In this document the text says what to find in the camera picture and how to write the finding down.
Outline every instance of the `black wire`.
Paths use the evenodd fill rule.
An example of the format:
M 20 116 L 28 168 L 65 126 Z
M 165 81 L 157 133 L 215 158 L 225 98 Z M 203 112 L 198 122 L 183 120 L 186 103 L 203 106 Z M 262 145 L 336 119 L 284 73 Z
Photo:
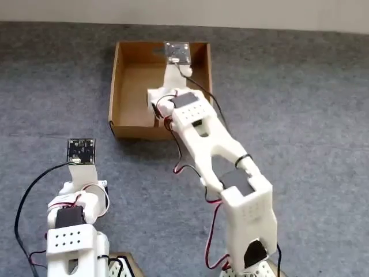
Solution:
M 175 143 L 176 143 L 176 145 L 177 145 L 177 149 L 178 149 L 178 153 L 179 153 L 179 160 L 178 160 L 178 162 L 177 162 L 177 164 L 175 165 L 175 167 L 173 168 L 173 172 L 175 173 L 175 168 L 179 165 L 179 163 L 180 163 L 180 161 L 182 160 L 182 150 L 180 149 L 180 145 L 179 145 L 179 141 L 178 141 L 178 139 L 176 138 L 176 136 L 174 135 L 174 132 L 173 132 L 173 130 L 171 129 L 171 128 L 167 128 L 167 130 L 169 130 L 170 132 L 171 132 L 171 134 L 172 134 L 172 136 L 173 136 L 173 138 L 174 138 L 174 141 L 175 141 Z M 192 165 L 192 164 L 184 164 L 183 166 L 181 166 L 179 169 L 178 169 L 178 171 L 181 171 L 182 169 L 184 169 L 185 167 L 188 167 L 188 168 L 190 168 L 190 169 L 192 169 L 193 171 L 195 171 L 195 173 L 197 174 L 197 176 L 199 177 L 199 178 L 201 178 L 201 175 L 200 175 L 200 173 L 197 171 L 197 169 Z
M 98 256 L 97 258 L 98 259 L 101 259 L 101 258 L 107 258 L 107 259 L 109 259 L 109 256 L 108 255 L 101 255 L 101 256 Z
M 166 94 L 166 95 L 162 96 L 161 98 L 159 98 L 159 99 L 158 99 L 158 101 L 156 101 L 156 105 L 155 105 L 155 107 L 156 107 L 156 109 L 157 109 L 157 110 L 158 110 L 158 112 L 159 112 L 159 116 L 160 116 L 160 117 L 162 117 L 162 118 L 164 118 L 164 117 L 163 117 L 163 115 L 161 114 L 161 111 L 159 110 L 158 105 L 159 105 L 159 102 L 160 102 L 162 99 L 164 99 L 165 97 L 169 97 L 169 96 L 176 97 L 174 94 Z
M 232 135 L 231 131 L 229 130 L 228 124 L 227 124 L 227 122 L 226 122 L 226 120 L 225 120 L 225 117 L 224 117 L 224 114 L 223 114 L 223 112 L 222 112 L 222 109 L 221 109 L 221 107 L 220 107 L 220 105 L 219 105 L 219 102 L 218 102 L 218 100 L 216 99 L 216 97 L 215 97 L 212 93 L 210 93 L 206 88 L 204 88 L 204 86 L 203 86 L 203 85 L 201 85 L 199 82 L 196 82 L 196 81 L 195 81 L 194 79 L 192 79 L 191 77 L 185 76 L 185 75 L 182 73 L 182 71 L 180 71 L 180 68 L 179 68 L 179 65 L 178 65 L 178 64 L 176 64 L 176 67 L 177 67 L 177 68 L 178 68 L 178 70 L 179 70 L 179 74 L 180 74 L 183 78 L 185 78 L 185 79 L 189 80 L 191 83 L 193 83 L 193 84 L 195 84 L 196 86 L 198 86 L 199 88 L 201 88 L 201 89 L 202 89 L 202 91 L 203 91 L 204 93 L 206 93 L 207 95 L 209 95 L 209 96 L 210 96 L 210 98 L 212 98 L 212 99 L 214 100 L 215 104 L 216 104 L 216 105 L 217 105 L 217 107 L 218 107 L 220 117 L 221 117 L 221 119 L 222 119 L 222 120 L 223 120 L 223 122 L 224 122 L 224 126 L 225 126 L 226 130 L 228 131 L 228 133 L 229 133 L 230 135 Z
M 62 164 L 59 164 L 58 166 L 54 166 L 48 170 L 46 170 L 44 173 L 42 173 L 41 175 L 39 175 L 31 184 L 30 186 L 27 188 L 27 190 L 25 191 L 25 193 L 23 194 L 22 196 L 22 199 L 19 203 L 19 207 L 18 207 L 18 210 L 17 210 L 17 215 L 16 215 L 16 220 L 15 220 L 15 223 L 14 223 L 14 235 L 16 236 L 16 240 L 19 244 L 19 246 L 21 247 L 23 253 L 26 255 L 27 257 L 27 260 L 28 260 L 28 263 L 29 263 L 29 266 L 31 267 L 31 270 L 32 270 L 32 273 L 33 273 L 33 276 L 34 277 L 39 277 L 39 274 L 37 273 L 37 270 L 36 270 L 36 267 L 35 265 L 32 263 L 32 260 L 31 260 L 31 257 L 28 253 L 28 251 L 26 250 L 25 246 L 24 246 L 24 243 L 22 242 L 22 239 L 20 238 L 19 236 L 19 231 L 18 231 L 18 225 L 19 225 L 19 218 L 20 218 L 20 215 L 21 215 L 21 211 L 22 211 L 22 207 L 23 207 L 23 204 L 25 202 L 25 199 L 27 198 L 28 194 L 30 193 L 31 189 L 33 188 L 33 186 L 42 178 L 44 177 L 47 173 L 49 173 L 50 171 L 53 171 L 54 169 L 58 169 L 62 166 L 66 166 L 67 164 L 73 164 L 73 163 L 70 163 L 70 162 L 67 162 L 67 163 L 62 163 Z
M 277 277 L 281 276 L 281 262 L 282 262 L 282 251 L 277 242 L 277 250 L 278 250 L 278 264 L 277 264 Z
M 209 200 L 208 199 L 208 187 L 205 187 L 205 201 L 208 202 L 208 203 L 213 204 L 213 203 L 217 203 L 217 202 L 221 201 L 221 199 L 218 198 L 218 199 L 214 199 L 214 200 Z
M 43 265 L 43 264 L 33 264 L 35 267 L 43 267 L 45 269 L 47 269 L 47 266 Z

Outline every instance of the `metal base plate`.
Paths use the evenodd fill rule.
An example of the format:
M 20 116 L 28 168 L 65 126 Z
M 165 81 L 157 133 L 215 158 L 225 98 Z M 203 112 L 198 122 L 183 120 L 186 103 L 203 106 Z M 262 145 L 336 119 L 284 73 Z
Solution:
M 123 264 L 123 269 L 119 277 L 134 277 L 132 269 L 129 267 L 129 263 L 127 259 L 124 259 L 124 258 L 118 258 L 118 259 Z M 121 268 L 121 265 L 117 261 L 111 263 L 109 266 L 109 277 L 117 277 L 120 268 Z
M 271 260 L 263 261 L 259 264 L 254 272 L 241 275 L 242 277 L 277 277 L 277 266 Z M 240 277 L 236 276 L 233 269 L 222 271 L 219 277 Z M 281 271 L 280 277 L 287 277 L 284 272 Z

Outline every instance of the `perforated bracket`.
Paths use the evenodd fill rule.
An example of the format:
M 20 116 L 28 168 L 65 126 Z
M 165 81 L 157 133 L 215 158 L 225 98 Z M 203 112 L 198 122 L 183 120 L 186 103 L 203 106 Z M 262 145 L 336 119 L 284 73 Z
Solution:
M 47 255 L 81 249 L 93 249 L 96 230 L 91 224 L 50 229 L 47 232 Z
M 216 117 L 216 112 L 205 98 L 200 98 L 198 101 L 175 108 L 172 116 L 178 128 L 182 129 L 206 117 Z
M 121 277 L 134 277 L 134 275 L 131 273 L 131 269 L 130 269 L 128 263 L 127 263 L 127 260 L 124 259 L 124 258 L 118 258 L 118 259 L 123 264 Z M 110 266 L 110 269 L 109 269 L 109 277 L 117 277 L 120 267 L 121 267 L 121 265 L 119 264 L 119 262 L 115 261 L 114 263 L 112 263 L 112 265 Z
M 91 224 L 81 224 L 47 232 L 47 274 L 68 277 L 68 264 L 76 260 L 73 277 L 98 277 L 97 232 Z
M 222 271 L 219 277 L 276 277 L 267 261 L 259 263 L 251 272 L 236 275 L 232 268 Z
M 165 56 L 168 64 L 190 65 L 191 55 L 188 42 L 165 42 Z

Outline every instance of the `white plastic part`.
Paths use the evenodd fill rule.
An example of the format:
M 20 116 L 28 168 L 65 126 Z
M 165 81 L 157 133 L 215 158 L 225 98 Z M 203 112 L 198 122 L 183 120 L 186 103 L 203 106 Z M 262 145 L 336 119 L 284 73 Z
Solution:
M 236 275 L 235 271 L 231 268 L 226 271 L 222 271 L 219 277 L 276 277 L 272 268 L 266 261 L 262 261 L 257 266 L 253 267 L 249 272 L 245 272 L 240 275 Z
M 174 109 L 172 128 L 179 134 L 189 150 L 205 185 L 209 189 L 221 192 L 223 185 L 212 169 L 212 156 L 220 155 L 231 163 L 235 163 L 247 152 L 227 132 L 204 95 L 197 93 L 196 96 L 199 98 L 197 102 Z M 195 128 L 192 122 L 199 119 L 202 120 L 202 125 Z M 255 171 L 255 168 L 246 169 L 246 171 Z
M 97 232 L 91 224 L 82 224 L 47 232 L 48 277 L 70 276 L 70 260 L 78 259 L 73 277 L 101 277 L 97 269 Z
M 128 265 L 126 263 L 126 260 L 122 259 L 122 258 L 119 258 L 119 260 L 123 264 L 121 277 L 132 277 L 131 272 L 129 271 Z M 109 277 L 117 277 L 120 267 L 121 267 L 121 265 L 119 264 L 119 262 L 117 262 L 117 261 L 112 262 L 110 270 L 109 270 Z
M 94 164 L 69 165 L 68 168 L 75 187 L 97 183 L 97 171 Z
M 97 256 L 109 255 L 109 241 L 106 235 L 102 232 L 97 232 Z M 98 259 L 97 260 L 97 275 L 98 277 L 109 276 L 108 259 Z
M 267 257 L 277 248 L 277 219 L 273 212 L 272 185 L 263 176 L 249 178 L 254 192 L 242 196 L 232 186 L 221 192 L 227 218 L 226 245 L 229 262 L 236 273 L 245 271 L 243 256 L 250 243 L 259 240 Z
M 190 77 L 192 75 L 192 68 L 190 65 L 167 65 L 164 73 L 163 86 L 158 89 L 148 89 L 148 110 L 154 112 L 152 105 L 156 106 L 159 99 L 161 99 L 164 95 L 173 95 L 176 94 L 176 91 L 173 88 L 177 89 L 185 89 L 186 78 L 182 77 L 180 72 L 184 76 Z M 163 113 L 163 116 L 170 114 L 169 111 L 166 110 L 166 107 L 161 107 L 160 111 Z
M 91 186 L 86 191 L 91 192 L 95 194 L 98 197 L 98 209 L 99 209 L 99 215 L 102 214 L 106 210 L 106 194 L 104 192 L 105 188 L 107 187 L 107 181 L 96 181 L 96 182 L 86 182 L 86 183 L 77 183 L 74 182 L 65 182 L 63 185 L 63 188 L 59 191 L 59 195 L 66 195 L 71 194 L 75 192 L 81 191 L 84 187 L 91 184 L 97 184 L 97 186 Z
M 163 109 L 164 116 L 171 115 L 171 127 L 181 137 L 193 157 L 195 167 L 201 176 L 201 183 L 221 193 L 227 213 L 226 240 L 230 255 L 228 261 L 236 274 L 245 273 L 243 257 L 251 242 L 259 240 L 265 247 L 267 255 L 276 251 L 277 221 L 272 207 L 272 185 L 261 174 L 252 158 L 245 156 L 246 150 L 231 137 L 203 93 L 187 88 L 185 78 L 175 65 L 167 65 L 165 76 L 163 87 L 157 90 L 150 89 L 148 98 L 151 103 Z M 173 90 L 176 91 L 176 95 L 192 92 L 198 101 L 172 111 L 172 106 L 165 103 L 169 97 L 160 103 L 155 102 Z M 193 125 L 194 122 L 200 121 L 201 124 L 196 127 Z M 235 186 L 224 190 L 223 184 L 212 169 L 212 156 L 215 155 L 222 156 L 233 164 L 245 156 L 238 161 L 237 167 L 248 174 L 248 181 L 255 192 L 243 196 Z

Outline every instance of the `wire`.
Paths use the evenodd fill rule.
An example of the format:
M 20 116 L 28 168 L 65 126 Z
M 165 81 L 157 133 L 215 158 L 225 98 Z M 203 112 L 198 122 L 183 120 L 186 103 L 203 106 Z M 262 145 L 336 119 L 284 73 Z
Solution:
M 217 107 L 218 107 L 220 117 L 221 117 L 221 119 L 222 119 L 222 120 L 223 120 L 223 122 L 224 122 L 224 126 L 225 126 L 226 130 L 227 130 L 227 131 L 232 135 L 232 133 L 231 133 L 231 132 L 230 132 L 230 130 L 229 130 L 228 124 L 227 124 L 227 122 L 226 122 L 226 120 L 225 120 L 225 117 L 224 117 L 223 111 L 222 111 L 222 109 L 221 109 L 221 107 L 220 107 L 220 105 L 219 105 L 219 102 L 218 102 L 218 100 L 216 99 L 216 97 L 215 97 L 212 93 L 210 93 L 206 88 L 204 88 L 204 86 L 203 86 L 203 85 L 201 85 L 200 83 L 196 82 L 196 81 L 195 81 L 194 79 L 192 79 L 191 77 L 185 76 L 185 75 L 182 73 L 182 71 L 180 70 L 179 65 L 178 65 L 177 63 L 176 63 L 175 65 L 176 65 L 176 67 L 178 68 L 179 74 L 180 74 L 183 78 L 185 78 L 186 80 L 189 80 L 191 83 L 193 83 L 193 84 L 195 84 L 196 86 L 198 86 L 199 88 L 201 88 L 201 89 L 202 89 L 202 91 L 203 91 L 204 93 L 206 93 L 207 95 L 209 95 L 209 97 L 210 97 L 210 98 L 212 98 L 212 99 L 214 100 L 215 104 L 216 104 L 216 105 L 217 105 Z
M 85 186 L 82 188 L 82 190 L 87 190 L 90 186 L 97 186 L 99 189 L 101 189 L 101 190 L 104 192 L 106 199 L 108 200 L 108 204 L 107 204 L 107 206 L 106 206 L 105 210 L 101 213 L 101 215 L 99 215 L 99 216 L 98 216 L 98 218 L 101 218 L 102 216 L 104 216 L 104 215 L 107 213 L 107 211 L 108 211 L 108 209 L 109 209 L 109 207 L 110 207 L 110 199 L 109 199 L 109 195 L 108 195 L 108 193 L 106 192 L 106 190 L 105 190 L 105 189 L 103 189 L 101 186 L 99 186 L 98 184 L 95 184 L 95 183 L 85 185 Z
M 212 244 L 212 238 L 213 238 L 213 233 L 214 233 L 214 224 L 215 224 L 215 219 L 216 219 L 216 216 L 217 216 L 217 213 L 218 213 L 218 210 L 219 210 L 221 204 L 222 203 L 219 203 L 214 209 L 214 216 L 213 216 L 212 226 L 210 228 L 209 237 L 208 237 L 208 240 L 206 242 L 205 264 L 206 264 L 208 269 L 215 269 L 222 261 L 224 261 L 226 258 L 229 257 L 229 254 L 225 254 L 223 257 L 221 257 L 219 260 L 217 260 L 213 265 L 209 265 L 209 252 L 210 252 L 210 246 Z
M 43 264 L 33 264 L 33 265 L 35 265 L 37 267 L 43 267 L 43 268 L 47 269 L 47 266 L 46 265 L 43 265 Z
M 277 277 L 280 277 L 281 276 L 282 250 L 279 247 L 278 242 L 277 242 L 277 250 L 278 250 Z
M 159 98 L 159 100 L 156 102 L 156 105 L 155 105 L 156 110 L 159 112 L 159 116 L 160 116 L 160 117 L 162 117 L 162 118 L 164 118 L 164 117 L 163 117 L 163 114 L 161 113 L 161 111 L 159 110 L 158 105 L 159 105 L 159 102 L 160 102 L 162 99 L 164 99 L 165 97 L 169 97 L 169 96 L 177 97 L 177 93 L 176 93 L 175 95 L 174 95 L 174 94 L 167 94 L 167 95 L 162 96 L 161 98 Z
M 208 188 L 205 187 L 205 201 L 208 202 L 209 204 L 217 204 L 221 202 L 221 199 L 214 199 L 214 200 L 209 200 L 208 199 Z
M 62 163 L 62 164 L 59 164 L 57 166 L 54 166 L 46 171 L 44 171 L 41 175 L 39 175 L 27 188 L 27 190 L 25 191 L 25 193 L 23 194 L 22 196 L 22 199 L 19 203 L 19 207 L 18 207 L 18 210 L 17 210 L 17 215 L 16 215 L 16 219 L 15 219 L 15 223 L 14 223 L 14 235 L 16 236 L 16 240 L 19 244 L 19 246 L 21 247 L 23 253 L 26 255 L 27 257 L 27 260 L 28 260 L 28 263 L 29 263 L 29 266 L 31 267 L 31 271 L 33 273 L 33 276 L 34 277 L 39 277 L 39 274 L 37 273 L 37 270 L 36 270 L 36 267 L 34 264 L 32 264 L 32 260 L 31 258 L 29 257 L 29 253 L 28 251 L 26 250 L 25 246 L 24 246 L 24 243 L 22 241 L 22 239 L 20 238 L 19 236 L 19 230 L 18 230 L 18 225 L 19 225 L 19 219 L 20 219 L 20 215 L 21 215 L 21 211 L 22 211 L 22 208 L 23 208 L 23 205 L 24 205 L 24 202 L 27 198 L 27 196 L 29 195 L 31 189 L 33 188 L 33 186 L 42 178 L 44 177 L 47 173 L 49 173 L 50 171 L 53 171 L 54 169 L 58 169 L 60 167 L 63 167 L 63 166 L 66 166 L 68 164 L 75 164 L 75 163 L 70 163 L 70 162 L 66 162 L 66 163 Z
M 48 207 L 47 212 L 49 213 L 52 209 L 56 208 L 56 207 L 75 207 L 77 200 L 82 196 L 82 194 L 77 195 L 76 199 L 74 202 L 58 202 L 55 203 L 53 205 L 51 205 L 50 207 Z
M 33 261 L 33 259 L 32 259 L 32 255 L 33 255 L 33 254 L 42 254 L 42 253 L 45 253 L 45 252 L 46 252 L 46 250 L 42 250 L 42 251 L 33 251 L 31 254 L 29 254 L 29 258 L 31 259 L 32 264 L 33 264 L 33 265 L 35 265 L 35 266 L 43 267 L 43 268 L 46 268 L 46 269 L 47 269 L 47 267 L 46 267 L 45 265 L 35 263 L 35 262 Z
M 182 157 L 183 157 L 183 154 L 182 154 L 182 150 L 180 149 L 180 145 L 179 145 L 179 141 L 177 139 L 177 137 L 174 135 L 174 132 L 172 130 L 172 128 L 170 127 L 170 122 L 171 122 L 171 119 L 169 117 L 165 117 L 164 118 L 164 127 L 169 131 L 171 132 L 172 136 L 173 136 L 173 139 L 177 145 L 177 149 L 178 149 L 178 155 L 179 155 L 179 159 L 178 159 L 178 162 L 176 163 L 176 165 L 174 166 L 173 168 L 173 173 L 174 174 L 180 174 L 182 173 L 183 169 L 185 169 L 186 167 L 192 169 L 199 178 L 201 178 L 201 175 L 200 173 L 197 171 L 197 169 L 191 165 L 191 164 L 184 164 L 183 166 L 181 166 L 180 168 L 178 168 L 179 164 L 180 164 L 180 161 L 182 160 Z

